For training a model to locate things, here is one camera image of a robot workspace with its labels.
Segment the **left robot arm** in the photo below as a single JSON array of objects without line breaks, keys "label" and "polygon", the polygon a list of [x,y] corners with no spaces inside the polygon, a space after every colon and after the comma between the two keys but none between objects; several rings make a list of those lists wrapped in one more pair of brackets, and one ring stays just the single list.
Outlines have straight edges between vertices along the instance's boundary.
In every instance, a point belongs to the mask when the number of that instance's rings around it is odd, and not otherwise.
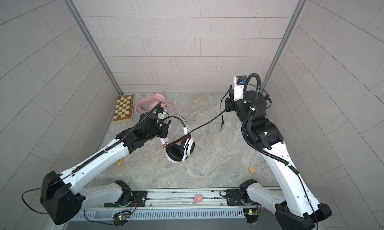
[{"label": "left robot arm", "polygon": [[133,153],[145,142],[155,137],[165,138],[169,124],[160,117],[165,109],[157,103],[149,112],[141,114],[139,122],[128,128],[108,143],[104,148],[76,166],[56,173],[52,171],[43,178],[40,203],[45,215],[50,216],[55,225],[71,220],[78,212],[97,205],[113,207],[133,207],[131,188],[124,181],[86,188],[86,185],[99,173],[117,160]]}]

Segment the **white black headphones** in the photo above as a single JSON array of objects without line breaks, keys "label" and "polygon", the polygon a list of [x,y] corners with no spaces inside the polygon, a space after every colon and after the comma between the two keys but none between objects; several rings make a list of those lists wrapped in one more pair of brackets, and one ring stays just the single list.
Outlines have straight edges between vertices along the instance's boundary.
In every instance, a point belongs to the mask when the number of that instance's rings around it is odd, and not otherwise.
[{"label": "white black headphones", "polygon": [[169,142],[167,137],[160,138],[166,148],[166,157],[171,163],[181,163],[194,151],[196,141],[191,135],[190,126],[180,115],[170,115],[164,118],[164,121],[170,118],[178,119],[183,125],[184,135],[173,142]]}]

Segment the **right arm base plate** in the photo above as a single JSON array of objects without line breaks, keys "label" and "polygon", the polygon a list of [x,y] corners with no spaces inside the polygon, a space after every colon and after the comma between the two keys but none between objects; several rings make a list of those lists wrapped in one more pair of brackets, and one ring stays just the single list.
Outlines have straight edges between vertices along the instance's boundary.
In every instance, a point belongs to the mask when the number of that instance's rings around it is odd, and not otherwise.
[{"label": "right arm base plate", "polygon": [[224,197],[228,206],[259,206],[257,202],[252,202],[246,192],[241,189],[224,190]]}]

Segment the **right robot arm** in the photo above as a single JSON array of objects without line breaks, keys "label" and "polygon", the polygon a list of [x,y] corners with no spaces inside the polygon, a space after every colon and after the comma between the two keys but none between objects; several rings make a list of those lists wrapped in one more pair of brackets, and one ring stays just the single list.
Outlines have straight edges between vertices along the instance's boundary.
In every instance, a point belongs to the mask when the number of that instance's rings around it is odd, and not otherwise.
[{"label": "right robot arm", "polygon": [[240,184],[240,199],[245,205],[264,207],[273,213],[284,230],[313,230],[332,215],[327,204],[320,203],[304,183],[290,157],[278,127],[266,117],[271,99],[261,88],[257,73],[235,76],[225,102],[226,112],[235,112],[242,123],[245,142],[263,155],[278,180],[281,196],[251,179]]}]

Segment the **pink headphones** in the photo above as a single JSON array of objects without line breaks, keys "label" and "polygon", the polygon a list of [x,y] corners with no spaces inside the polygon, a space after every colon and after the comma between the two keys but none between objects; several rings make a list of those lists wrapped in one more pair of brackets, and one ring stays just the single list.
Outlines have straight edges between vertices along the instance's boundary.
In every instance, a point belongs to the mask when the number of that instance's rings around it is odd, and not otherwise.
[{"label": "pink headphones", "polygon": [[140,99],[135,106],[135,113],[137,115],[146,113],[153,107],[155,107],[158,103],[160,103],[161,107],[163,107],[164,109],[168,108],[168,103],[166,101],[165,96],[163,94],[155,93],[151,96],[147,96]]}]

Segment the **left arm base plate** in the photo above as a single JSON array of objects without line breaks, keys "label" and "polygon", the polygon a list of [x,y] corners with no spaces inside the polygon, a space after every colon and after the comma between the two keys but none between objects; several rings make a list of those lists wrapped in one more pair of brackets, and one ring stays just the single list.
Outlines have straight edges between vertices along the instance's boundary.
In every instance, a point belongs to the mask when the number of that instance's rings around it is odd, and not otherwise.
[{"label": "left arm base plate", "polygon": [[114,203],[105,203],[104,208],[134,208],[144,207],[147,199],[147,191],[123,192]]}]

